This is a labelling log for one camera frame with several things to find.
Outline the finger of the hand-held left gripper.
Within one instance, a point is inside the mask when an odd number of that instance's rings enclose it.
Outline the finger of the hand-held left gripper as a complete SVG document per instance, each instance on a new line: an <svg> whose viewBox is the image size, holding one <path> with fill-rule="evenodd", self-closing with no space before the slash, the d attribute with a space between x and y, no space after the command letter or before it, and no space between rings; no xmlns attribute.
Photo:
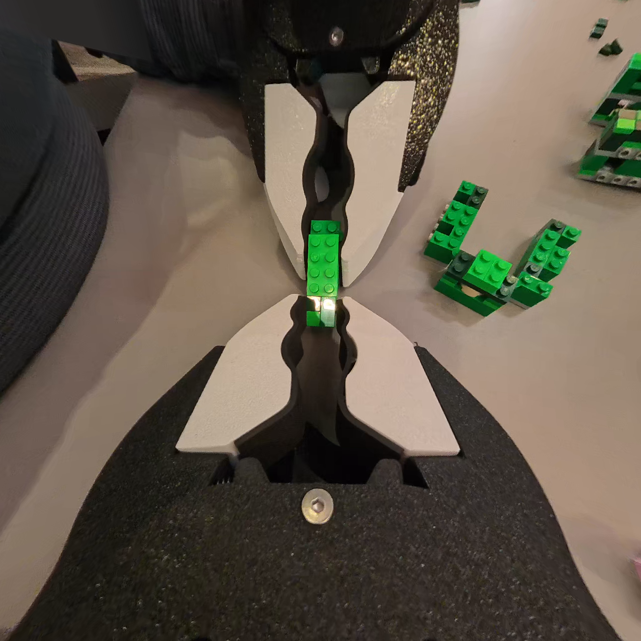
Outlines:
<svg viewBox="0 0 641 641"><path fill-rule="evenodd" d="M346 142L354 178L345 208L344 287L372 260L400 204L399 177L414 90L414 81L385 81L349 113Z"/></svg>
<svg viewBox="0 0 641 641"><path fill-rule="evenodd" d="M264 92L265 193L286 255L306 279L302 221L312 196L303 176L322 111L289 83L267 84Z"/></svg>

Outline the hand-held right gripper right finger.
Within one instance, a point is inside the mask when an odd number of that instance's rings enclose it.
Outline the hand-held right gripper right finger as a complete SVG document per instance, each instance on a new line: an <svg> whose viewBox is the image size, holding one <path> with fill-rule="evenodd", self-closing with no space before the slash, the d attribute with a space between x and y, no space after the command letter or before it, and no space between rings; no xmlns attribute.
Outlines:
<svg viewBox="0 0 641 641"><path fill-rule="evenodd" d="M353 298L343 298L356 360L346 408L365 432L403 456L456 456L460 446L413 343Z"/></svg>

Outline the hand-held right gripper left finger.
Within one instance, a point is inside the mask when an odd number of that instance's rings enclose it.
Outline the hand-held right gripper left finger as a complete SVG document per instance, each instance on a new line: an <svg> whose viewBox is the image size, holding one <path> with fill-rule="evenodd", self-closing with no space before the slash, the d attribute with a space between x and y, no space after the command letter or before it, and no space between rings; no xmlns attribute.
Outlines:
<svg viewBox="0 0 641 641"><path fill-rule="evenodd" d="M280 457L290 447L297 428L280 443L267 430L293 400L292 368L282 347L295 327L299 299L286 296L228 341L176 443L179 452Z"/></svg>

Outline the green brick strip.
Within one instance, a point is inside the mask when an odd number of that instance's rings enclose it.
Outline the green brick strip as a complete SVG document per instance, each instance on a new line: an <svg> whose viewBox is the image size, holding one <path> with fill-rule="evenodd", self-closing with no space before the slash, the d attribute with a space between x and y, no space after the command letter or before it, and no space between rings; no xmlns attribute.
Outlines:
<svg viewBox="0 0 641 641"><path fill-rule="evenodd" d="M341 285L341 224L312 220L308 236L306 276L306 324L333 328Z"/></svg>

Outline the green brick assembly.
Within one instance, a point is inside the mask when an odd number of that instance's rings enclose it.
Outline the green brick assembly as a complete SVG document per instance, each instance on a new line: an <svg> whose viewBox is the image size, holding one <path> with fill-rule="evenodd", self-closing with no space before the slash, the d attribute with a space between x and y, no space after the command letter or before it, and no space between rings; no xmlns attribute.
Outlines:
<svg viewBox="0 0 641 641"><path fill-rule="evenodd" d="M424 255L445 265L435 290L481 316L508 303L529 309L547 300L580 239L580 228L551 219L531 239L516 265L482 249L463 249L488 190L462 181L433 228Z"/></svg>

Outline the green grey brick build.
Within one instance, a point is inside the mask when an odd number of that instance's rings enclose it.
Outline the green grey brick build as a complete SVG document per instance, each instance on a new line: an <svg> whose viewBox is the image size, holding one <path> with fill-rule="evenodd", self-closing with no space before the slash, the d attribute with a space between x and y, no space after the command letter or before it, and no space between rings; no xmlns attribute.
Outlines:
<svg viewBox="0 0 641 641"><path fill-rule="evenodd" d="M576 175L594 183L640 190L640 53L627 62L590 117L603 129Z"/></svg>

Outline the person's dark striped clothing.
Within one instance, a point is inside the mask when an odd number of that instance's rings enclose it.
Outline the person's dark striped clothing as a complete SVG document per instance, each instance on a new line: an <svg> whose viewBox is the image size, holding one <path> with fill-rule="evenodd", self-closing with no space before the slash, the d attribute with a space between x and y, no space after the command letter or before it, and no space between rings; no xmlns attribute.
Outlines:
<svg viewBox="0 0 641 641"><path fill-rule="evenodd" d="M1 393L75 301L108 210L98 133L54 75L51 41L1 28Z"/></svg>

